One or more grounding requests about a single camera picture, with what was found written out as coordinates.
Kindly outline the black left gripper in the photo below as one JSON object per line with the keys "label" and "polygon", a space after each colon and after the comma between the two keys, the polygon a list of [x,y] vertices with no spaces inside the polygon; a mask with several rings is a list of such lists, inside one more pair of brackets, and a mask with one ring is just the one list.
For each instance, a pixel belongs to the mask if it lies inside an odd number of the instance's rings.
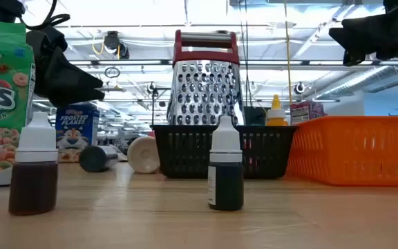
{"label": "black left gripper", "polygon": [[[34,54],[36,95],[48,99],[58,108],[104,99],[105,93],[96,90],[103,86],[103,82],[71,64],[61,47],[51,42],[46,32],[42,30],[27,32],[26,43]],[[61,91],[70,88],[79,89]]]}

